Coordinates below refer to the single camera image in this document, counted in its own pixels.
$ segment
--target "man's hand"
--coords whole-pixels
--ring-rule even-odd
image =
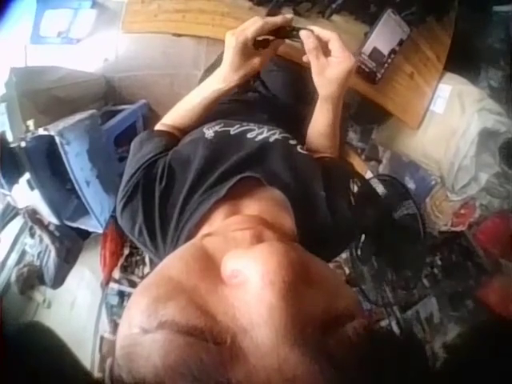
[[[354,72],[355,59],[335,32],[308,26],[300,37],[311,64],[313,82],[320,98],[341,99]]]
[[[254,76],[284,43],[283,40],[276,39],[266,50],[256,50],[253,47],[254,40],[280,26],[290,25],[292,20],[293,15],[289,14],[272,18],[255,17],[236,30],[228,31],[222,64],[215,75],[228,87],[234,87]]]

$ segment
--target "skin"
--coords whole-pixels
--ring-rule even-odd
[[[185,136],[282,44],[274,41],[261,52],[252,48],[252,41],[291,22],[290,16],[253,18],[228,32],[220,67],[155,129]],[[318,102],[306,147],[315,157],[336,158],[342,99],[354,58],[336,34],[311,29],[301,32],[301,38]],[[342,275],[298,243],[286,197],[257,179],[244,178],[210,208],[195,236],[136,289],[122,317],[117,348],[119,356],[134,345],[148,354],[162,349],[169,360],[180,358],[176,350],[194,359],[214,348],[212,358],[242,381],[300,377],[315,382],[317,373],[301,345],[317,340],[321,330],[326,344],[342,339],[349,346],[363,323],[357,296]],[[142,366],[153,372],[159,365]]]

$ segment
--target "man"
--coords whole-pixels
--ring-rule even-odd
[[[301,32],[318,93],[306,117],[307,81],[272,59],[283,41],[253,47],[291,22],[230,31],[220,66],[132,144],[118,220],[158,266],[122,317],[115,381],[426,378],[421,346],[369,330],[326,263],[358,232],[339,129],[354,58],[332,32]]]

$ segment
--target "paper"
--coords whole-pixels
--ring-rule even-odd
[[[432,98],[432,103],[430,104],[430,110],[437,112],[438,114],[443,114],[446,108],[446,104],[448,103],[448,98],[450,97],[452,86],[448,86],[447,84],[439,84],[438,88],[435,91],[434,97]]]

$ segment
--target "sticker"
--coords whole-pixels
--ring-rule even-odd
[[[452,88],[452,86],[448,86],[447,84],[439,84],[429,109],[438,114],[443,114]]]

